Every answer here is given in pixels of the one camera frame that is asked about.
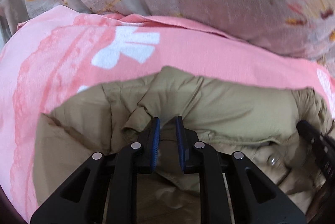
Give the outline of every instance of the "pink bed sheet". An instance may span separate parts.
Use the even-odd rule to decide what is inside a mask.
[[[55,7],[20,25],[0,53],[0,184],[25,220],[37,208],[31,171],[39,114],[100,82],[164,65],[247,85],[312,86],[335,116],[335,81],[316,63],[279,57],[186,19]]]

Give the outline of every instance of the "silver screw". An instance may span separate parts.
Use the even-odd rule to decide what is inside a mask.
[[[100,152],[95,152],[93,155],[92,155],[92,158],[93,160],[100,160],[102,158],[102,153]]]
[[[244,157],[244,154],[241,151],[237,151],[234,153],[234,158],[237,160],[242,160]]]
[[[141,143],[139,143],[139,142],[135,142],[135,143],[132,143],[132,144],[131,144],[131,148],[132,148],[132,149],[139,149],[141,146],[142,146],[142,145],[141,145]]]
[[[196,142],[196,143],[194,144],[194,146],[195,146],[196,148],[204,148],[204,147],[205,147],[205,144],[204,144],[203,142]]]

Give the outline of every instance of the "fleece blanket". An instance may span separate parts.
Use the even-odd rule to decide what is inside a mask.
[[[313,87],[335,116],[334,79],[316,63],[279,57],[194,21],[81,14],[58,6],[19,25],[0,53],[0,184],[29,221],[36,124],[101,82],[153,74],[165,65],[259,87]]]

